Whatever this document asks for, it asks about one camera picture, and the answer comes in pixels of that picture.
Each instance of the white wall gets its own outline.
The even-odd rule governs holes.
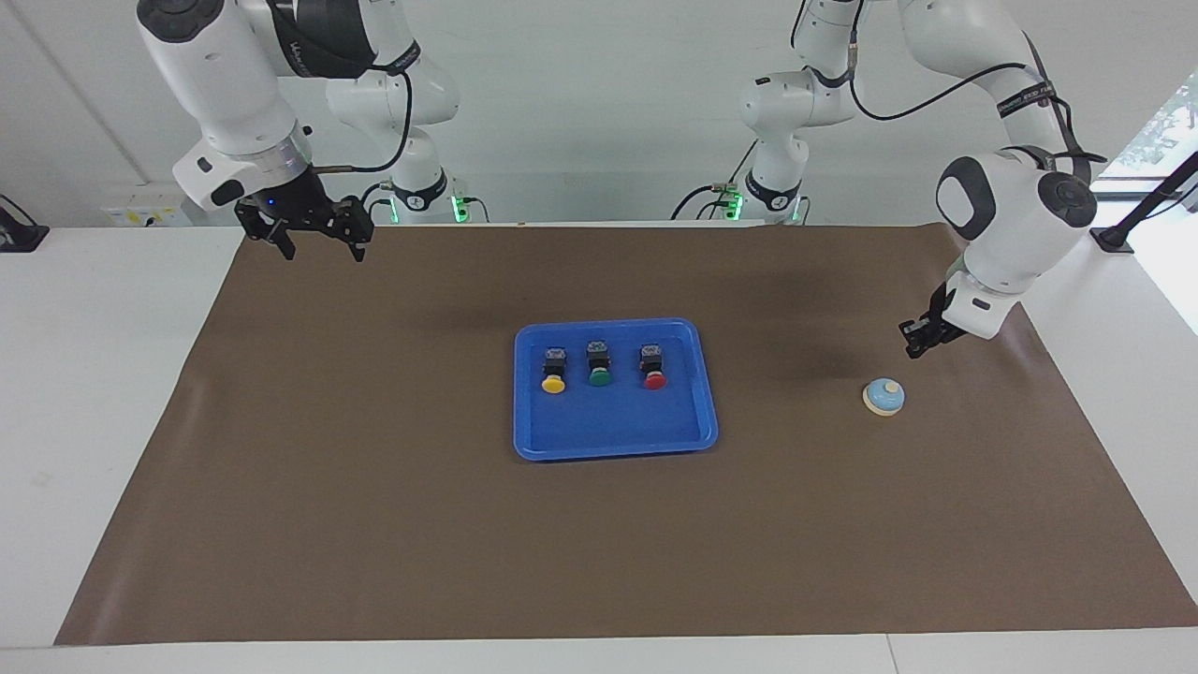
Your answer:
[[[446,164],[501,219],[653,219],[731,172],[752,139],[744,81],[795,67],[795,0],[745,12],[715,0],[407,0],[426,51],[461,84],[460,116],[432,133]],[[1192,0],[1008,0],[1078,113],[1088,148],[1115,154],[1198,63]],[[11,11],[28,18],[35,40]],[[0,188],[52,224],[95,224],[107,187],[170,181],[198,136],[138,38],[135,0],[0,0]],[[950,80],[906,53],[893,4],[864,30],[861,91],[895,110]],[[65,78],[113,130],[109,140]],[[284,91],[329,163],[377,157],[323,108],[316,81]],[[991,101],[967,91],[913,120],[812,130],[812,221],[921,221],[940,170],[1005,141]],[[333,192],[364,181],[334,181]]]

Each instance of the green button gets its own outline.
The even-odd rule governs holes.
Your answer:
[[[611,374],[605,368],[597,368],[591,371],[592,387],[606,387],[611,384]]]

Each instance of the black cable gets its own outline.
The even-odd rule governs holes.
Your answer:
[[[371,194],[374,194],[375,192],[377,192],[380,189],[382,189],[382,182],[377,182],[375,184],[371,184],[369,189],[367,189],[365,192],[362,193],[362,196],[358,196],[358,200],[362,201],[363,204],[365,204],[367,199],[369,199]]]
[[[712,201],[710,204],[703,206],[702,208],[698,208],[698,215],[695,217],[695,219],[703,219],[703,213],[707,212],[707,208],[712,208],[712,214],[708,215],[707,219],[715,219],[715,214],[720,211],[720,206],[727,206],[727,205],[728,205],[727,201],[719,201],[719,200]]]
[[[803,0],[803,4],[799,5],[799,13],[795,14],[794,17],[794,28],[791,29],[791,49],[794,49],[794,38],[798,37],[799,35],[799,22],[803,20],[803,11],[806,8],[807,8],[807,0]]]
[[[374,219],[375,206],[391,206],[391,199],[379,199],[374,204],[370,204],[370,207],[367,208],[367,212],[370,213],[370,219]]]
[[[803,198],[800,198],[799,199],[799,207],[803,207],[803,204],[807,205],[807,210],[803,211],[803,221],[799,223],[799,226],[806,226],[807,225],[807,218],[811,217],[811,196],[803,196]]]
[[[749,150],[745,151],[744,158],[742,158],[740,163],[737,164],[737,169],[732,171],[732,177],[728,178],[730,183],[732,184],[737,183],[737,176],[740,175],[740,169],[745,168],[745,163],[749,160],[749,156],[752,154],[752,151],[755,147],[757,147],[758,142],[761,142],[760,139],[754,139],[754,141],[749,145]]]
[[[28,220],[29,220],[29,224],[31,224],[31,225],[34,225],[34,226],[38,226],[38,224],[37,224],[37,220],[36,220],[36,219],[34,219],[34,215],[29,214],[29,212],[26,212],[26,211],[25,211],[25,208],[20,207],[20,204],[18,204],[17,201],[13,201],[12,199],[10,199],[10,198],[8,198],[7,195],[5,195],[5,194],[0,194],[0,199],[4,199],[4,200],[5,200],[5,201],[7,201],[7,202],[8,202],[8,204],[10,204],[10,205],[11,205],[12,207],[17,208],[17,212],[18,212],[18,213],[20,213],[20,214],[25,215],[25,219],[28,219]]]
[[[852,44],[857,44],[858,30],[860,29],[860,25],[861,25],[861,13],[865,11],[865,4],[866,4],[866,1],[867,0],[861,0],[861,4],[857,6],[857,14],[853,17],[853,30],[849,34],[851,35],[849,42]],[[956,93],[961,89],[964,89],[966,86],[968,86],[968,85],[978,81],[979,79],[981,79],[981,78],[984,78],[984,77],[986,77],[988,74],[994,74],[996,72],[1005,71],[1005,69],[1011,69],[1011,68],[1027,69],[1028,67],[1029,66],[1027,63],[1015,63],[1015,62],[999,63],[997,66],[988,67],[988,68],[981,71],[980,73],[970,75],[969,78],[963,79],[963,80],[954,84],[952,86],[945,89],[944,91],[942,91],[938,95],[928,98],[927,101],[924,101],[922,103],[915,105],[914,108],[903,110],[903,111],[901,111],[898,114],[894,114],[894,115],[879,115],[879,114],[875,114],[875,113],[870,111],[865,107],[864,103],[861,103],[861,98],[857,93],[857,73],[855,72],[851,73],[851,77],[848,79],[848,90],[853,95],[853,102],[857,103],[858,109],[860,109],[861,113],[865,114],[865,116],[867,116],[867,117],[870,117],[871,120],[875,120],[875,121],[894,121],[894,120],[898,120],[898,119],[913,115],[913,114],[915,114],[915,113],[918,113],[918,111],[920,111],[920,110],[922,110],[922,109],[925,109],[925,108],[927,108],[930,105],[939,103],[940,101],[948,98],[952,93]]]
[[[486,207],[486,201],[479,199],[478,196],[466,196],[462,200],[466,201],[467,204],[479,204],[480,206],[483,206],[483,217],[486,218],[488,223],[491,221],[491,210]]]
[[[689,204],[692,200],[695,200],[695,196],[698,196],[703,192],[719,192],[719,189],[715,186],[713,186],[713,184],[704,184],[704,186],[700,187],[698,189],[695,189],[690,194],[686,194],[686,196],[683,198],[683,200],[678,204],[678,207],[674,208],[674,212],[673,212],[673,214],[670,215],[670,219],[678,219],[678,213],[680,213],[682,210],[686,207],[686,204]]]
[[[345,166],[345,170],[335,170],[341,166],[315,166],[313,170],[316,172],[382,172],[399,163],[400,157],[404,156],[404,150],[407,148],[407,139],[412,133],[412,78],[406,72],[401,72],[399,75],[404,78],[404,85],[407,87],[407,103],[404,111],[404,135],[399,140],[399,150],[395,150],[395,156],[387,163],[377,166]]]
[[[994,74],[998,71],[1005,71],[1005,69],[1011,69],[1011,68],[1025,69],[1027,67],[1028,67],[1027,63],[1015,63],[1015,62],[1011,62],[1011,63],[1000,63],[1000,65],[997,65],[997,66],[988,67],[988,68],[981,71],[978,74],[970,75],[967,79],[962,79],[961,81],[954,84],[952,86],[945,89],[944,91],[937,93],[936,96],[928,98],[927,101],[924,101],[922,103],[915,105],[914,108],[903,110],[903,111],[894,114],[894,115],[879,115],[879,114],[870,111],[870,109],[866,108],[864,103],[861,103],[861,98],[857,95],[857,78],[855,77],[848,80],[848,90],[853,95],[853,102],[857,103],[858,109],[860,109],[861,113],[865,114],[865,116],[867,116],[867,117],[870,117],[871,120],[875,120],[875,121],[894,121],[894,120],[900,120],[902,117],[913,115],[913,114],[915,114],[915,113],[918,113],[918,111],[920,111],[920,110],[922,110],[922,109],[925,109],[927,107],[934,105],[936,103],[939,103],[940,101],[943,101],[943,99],[948,98],[949,96],[956,93],[961,89],[964,89],[966,86],[968,86],[968,85],[978,81],[979,79],[981,79],[981,78],[984,78],[984,77],[986,77],[988,74]]]
[[[1167,208],[1164,208],[1164,210],[1162,210],[1162,211],[1157,211],[1157,212],[1155,212],[1155,213],[1152,213],[1152,214],[1150,214],[1150,215],[1145,217],[1144,219],[1145,219],[1145,220],[1149,220],[1149,219],[1152,219],[1154,217],[1160,217],[1160,215],[1163,215],[1164,213],[1167,213],[1167,212],[1172,211],[1173,208],[1175,208],[1175,207],[1180,206],[1180,205],[1182,204],[1182,201],[1185,201],[1185,200],[1186,200],[1186,199],[1188,199],[1190,196],[1193,196],[1193,195],[1194,195],[1194,192],[1198,192],[1198,183],[1196,183],[1196,184],[1194,184],[1193,187],[1191,187],[1191,188],[1190,188],[1190,190],[1188,190],[1188,192],[1186,192],[1186,193],[1185,193],[1185,194],[1182,194],[1182,195],[1181,195],[1181,196],[1180,196],[1180,198],[1179,198],[1179,199],[1178,199],[1176,201],[1174,201],[1172,206],[1169,206],[1169,207],[1167,207]]]

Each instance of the yellow button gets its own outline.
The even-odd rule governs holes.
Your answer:
[[[540,383],[540,388],[546,394],[556,396],[565,391],[565,382],[562,382],[562,378],[556,375],[550,375],[544,382]]]

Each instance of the blue tray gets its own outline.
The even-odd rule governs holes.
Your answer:
[[[612,383],[592,387],[587,344],[603,340]],[[643,345],[661,345],[668,385],[645,388]],[[565,393],[540,389],[545,350],[564,348]],[[689,320],[530,324],[516,334],[515,447],[536,462],[697,453],[720,436],[698,329]]]

